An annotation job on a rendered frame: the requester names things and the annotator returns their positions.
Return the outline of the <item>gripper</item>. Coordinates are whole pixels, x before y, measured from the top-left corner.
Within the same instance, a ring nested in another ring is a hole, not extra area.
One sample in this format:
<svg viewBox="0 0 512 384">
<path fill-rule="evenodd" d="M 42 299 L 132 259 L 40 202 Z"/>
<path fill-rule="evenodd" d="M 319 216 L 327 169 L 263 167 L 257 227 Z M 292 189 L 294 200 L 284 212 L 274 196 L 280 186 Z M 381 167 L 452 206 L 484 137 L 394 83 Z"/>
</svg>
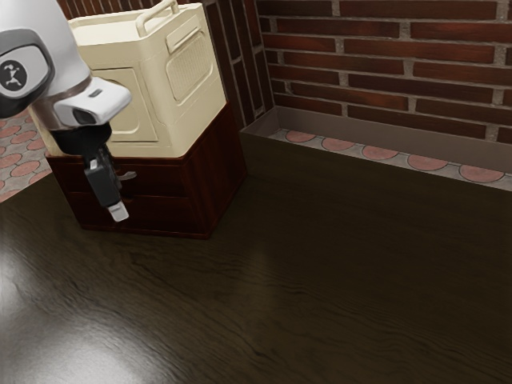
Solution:
<svg viewBox="0 0 512 384">
<path fill-rule="evenodd" d="M 63 153 L 86 157 L 84 173 L 100 206 L 109 211 L 115 222 L 128 219 L 129 213 L 120 195 L 121 184 L 106 147 L 112 135 L 110 124 L 53 130 L 50 134 Z"/>
</svg>

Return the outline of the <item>dark wooden drawer cabinet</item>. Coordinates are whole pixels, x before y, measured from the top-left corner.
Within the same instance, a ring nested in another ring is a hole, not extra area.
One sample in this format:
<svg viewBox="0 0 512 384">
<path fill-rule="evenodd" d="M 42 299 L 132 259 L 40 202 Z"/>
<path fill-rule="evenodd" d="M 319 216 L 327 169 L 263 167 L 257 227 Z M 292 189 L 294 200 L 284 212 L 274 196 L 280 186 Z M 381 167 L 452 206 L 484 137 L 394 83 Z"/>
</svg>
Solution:
<svg viewBox="0 0 512 384">
<path fill-rule="evenodd" d="M 247 176 L 239 131 L 226 104 L 192 147 L 179 158 L 114 160 L 128 219 L 115 222 L 101 207 L 77 156 L 47 161 L 81 228 L 131 234 L 208 239 Z"/>
</svg>

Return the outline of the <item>cream box with lid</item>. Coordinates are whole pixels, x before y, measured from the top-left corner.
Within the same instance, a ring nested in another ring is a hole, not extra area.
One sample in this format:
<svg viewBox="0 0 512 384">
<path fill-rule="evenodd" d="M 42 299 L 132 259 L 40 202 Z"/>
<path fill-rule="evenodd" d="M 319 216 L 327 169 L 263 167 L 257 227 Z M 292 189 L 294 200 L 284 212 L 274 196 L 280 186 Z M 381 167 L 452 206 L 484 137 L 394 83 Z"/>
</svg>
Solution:
<svg viewBox="0 0 512 384">
<path fill-rule="evenodd" d="M 132 95 L 110 122 L 115 157 L 181 157 L 226 104 L 203 5 L 174 2 L 70 21 L 92 75 Z"/>
</svg>

